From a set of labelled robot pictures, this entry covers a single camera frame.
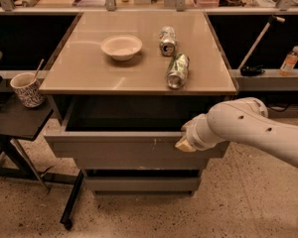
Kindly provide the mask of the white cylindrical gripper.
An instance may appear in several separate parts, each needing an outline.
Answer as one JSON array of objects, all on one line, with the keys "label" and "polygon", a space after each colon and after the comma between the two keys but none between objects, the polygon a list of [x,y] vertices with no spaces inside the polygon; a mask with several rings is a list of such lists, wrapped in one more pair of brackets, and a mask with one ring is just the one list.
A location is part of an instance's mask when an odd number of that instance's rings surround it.
[{"label": "white cylindrical gripper", "polygon": [[224,142],[224,139],[212,130],[209,122],[209,114],[200,114],[187,122],[182,127],[183,136],[175,147],[182,152],[193,153],[206,151]]}]

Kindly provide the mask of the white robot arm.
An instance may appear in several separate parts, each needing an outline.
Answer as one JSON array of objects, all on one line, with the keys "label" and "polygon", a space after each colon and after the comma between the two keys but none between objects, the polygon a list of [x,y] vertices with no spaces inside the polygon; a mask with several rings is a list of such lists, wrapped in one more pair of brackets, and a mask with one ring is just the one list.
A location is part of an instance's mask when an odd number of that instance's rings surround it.
[{"label": "white robot arm", "polygon": [[264,103],[253,97],[224,101],[183,127],[175,147],[182,152],[206,151],[230,141],[261,150],[298,169],[298,126],[268,118]]}]

